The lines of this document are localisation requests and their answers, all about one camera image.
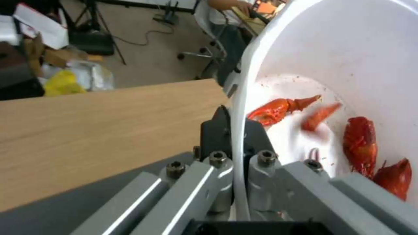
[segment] person's hand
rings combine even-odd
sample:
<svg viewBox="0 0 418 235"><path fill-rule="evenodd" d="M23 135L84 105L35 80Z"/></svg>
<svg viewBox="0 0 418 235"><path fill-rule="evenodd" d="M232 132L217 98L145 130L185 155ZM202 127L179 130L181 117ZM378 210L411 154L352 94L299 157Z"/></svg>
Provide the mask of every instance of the person's hand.
<svg viewBox="0 0 418 235"><path fill-rule="evenodd" d="M242 13L244 13L244 15L250 15L251 4L243 1L236 1L234 7L237 7Z"/></svg>

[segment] office chair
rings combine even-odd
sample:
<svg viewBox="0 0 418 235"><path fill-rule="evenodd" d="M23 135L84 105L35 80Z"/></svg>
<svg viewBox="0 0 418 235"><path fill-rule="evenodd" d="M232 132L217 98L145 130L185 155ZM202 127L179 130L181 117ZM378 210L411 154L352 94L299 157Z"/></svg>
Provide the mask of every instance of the office chair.
<svg viewBox="0 0 418 235"><path fill-rule="evenodd" d="M204 57L211 59L209 63L203 68L201 73L195 77L195 79L201 79L203 77L203 74L208 70L208 68L215 63L217 66L220 65L222 60L226 57L227 52L225 48L222 46L221 42L218 40L218 38L222 35L226 25L228 25L228 18L225 16L225 14L222 11L219 11L224 17L225 17L225 25L223 29L220 31L218 35L214 35L212 30L210 29L210 21L209 21L209 12L211 8L209 7L207 0L197 0L196 4L194 5L194 18L196 19L197 24L200 26L200 28L206 33L209 37L211 37L212 41L210 43L211 46L216 46L219 48L219 52L213 52L211 51L207 46L201 47L199 50L199 53L195 52L181 52L177 54L177 59L182 60L184 57L187 56L197 56L197 57Z"/></svg>

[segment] hex socket screw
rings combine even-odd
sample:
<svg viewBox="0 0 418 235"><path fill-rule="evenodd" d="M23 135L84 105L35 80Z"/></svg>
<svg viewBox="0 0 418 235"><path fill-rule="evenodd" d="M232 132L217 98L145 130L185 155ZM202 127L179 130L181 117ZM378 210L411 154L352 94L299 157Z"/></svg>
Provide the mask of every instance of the hex socket screw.
<svg viewBox="0 0 418 235"><path fill-rule="evenodd" d="M209 154L209 164L215 168L221 168L227 161L227 154L223 151L213 151Z"/></svg>
<svg viewBox="0 0 418 235"><path fill-rule="evenodd" d="M257 160L260 166L269 167L276 162L277 155L270 150L261 150L257 153Z"/></svg>
<svg viewBox="0 0 418 235"><path fill-rule="evenodd" d="M324 170L322 164L319 161L306 159L303 161L303 163L316 173L321 173Z"/></svg>
<svg viewBox="0 0 418 235"><path fill-rule="evenodd" d="M185 170L186 166L179 161L174 161L172 163L167 164L166 166L167 176L172 179L180 178L181 175L185 172Z"/></svg>

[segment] chair wheel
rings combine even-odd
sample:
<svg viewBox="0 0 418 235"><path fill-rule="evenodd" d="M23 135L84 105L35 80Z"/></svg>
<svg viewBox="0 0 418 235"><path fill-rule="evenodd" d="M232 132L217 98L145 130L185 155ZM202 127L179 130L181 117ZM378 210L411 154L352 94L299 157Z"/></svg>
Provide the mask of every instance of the chair wheel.
<svg viewBox="0 0 418 235"><path fill-rule="evenodd" d="M183 53L177 54L177 59L179 59L179 60L184 59L184 54Z"/></svg>

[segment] tripod leg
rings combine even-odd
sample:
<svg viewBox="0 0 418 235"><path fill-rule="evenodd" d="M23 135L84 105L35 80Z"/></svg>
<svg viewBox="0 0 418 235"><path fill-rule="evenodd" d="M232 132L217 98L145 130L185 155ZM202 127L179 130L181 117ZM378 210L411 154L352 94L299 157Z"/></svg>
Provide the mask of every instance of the tripod leg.
<svg viewBox="0 0 418 235"><path fill-rule="evenodd" d="M101 19L101 21L102 21L102 23L103 23L104 27L106 28L107 32L108 32L108 33L110 34L110 36L112 37L112 42L113 42L113 45L115 46L115 48L116 48L116 50L117 50L117 53L119 54L120 58L122 59L122 63L123 63L124 65L126 65L125 58L123 58L122 52L120 51L119 47L117 46L117 44L116 44L116 42L115 42L115 39L113 38L113 35L111 34L111 32L110 32L109 28L107 27L106 21L105 21L105 19L103 18L102 13L99 11L99 9L98 9L98 8L97 8L97 13L99 14L99 17L100 17L100 19Z"/></svg>
<svg viewBox="0 0 418 235"><path fill-rule="evenodd" d="M76 21L74 22L74 25L77 26L78 22L81 20L81 17L83 17L84 13L86 13L87 7L83 9L83 11L80 13L80 15L77 17Z"/></svg>

